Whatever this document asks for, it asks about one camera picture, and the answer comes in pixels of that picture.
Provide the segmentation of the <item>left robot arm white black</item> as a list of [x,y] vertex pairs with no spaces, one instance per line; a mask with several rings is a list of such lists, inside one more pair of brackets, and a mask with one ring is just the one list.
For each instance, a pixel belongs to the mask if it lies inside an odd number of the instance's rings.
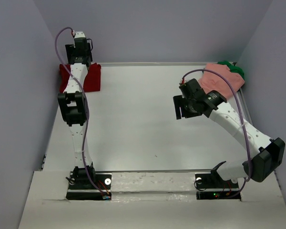
[[96,189],[96,176],[89,155],[86,136],[89,122],[87,97],[83,89],[84,80],[92,62],[91,44],[84,33],[73,36],[73,44],[65,46],[68,65],[61,68],[69,77],[66,86],[58,94],[58,102],[64,122],[69,127],[74,149],[74,169],[68,178],[70,185]]

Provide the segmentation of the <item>dark red t shirt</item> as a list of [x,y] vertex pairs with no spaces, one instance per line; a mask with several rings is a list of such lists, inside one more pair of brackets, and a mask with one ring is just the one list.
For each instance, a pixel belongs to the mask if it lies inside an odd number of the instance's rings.
[[[90,65],[83,84],[85,92],[98,92],[101,90],[101,68],[101,65],[97,63]],[[59,65],[59,72],[61,76],[59,92],[63,93],[67,87],[70,75],[67,73],[62,64]]]

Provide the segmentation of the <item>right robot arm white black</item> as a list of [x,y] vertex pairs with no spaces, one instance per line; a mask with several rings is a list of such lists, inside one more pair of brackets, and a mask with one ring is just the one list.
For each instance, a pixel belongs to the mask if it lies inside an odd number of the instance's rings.
[[261,183],[281,165],[286,146],[281,138],[272,139],[258,131],[241,119],[218,91],[205,93],[196,79],[181,84],[179,88],[182,94],[173,97],[177,119],[204,115],[250,151],[250,157],[216,165],[210,175],[213,186],[221,187],[230,179],[247,177]]

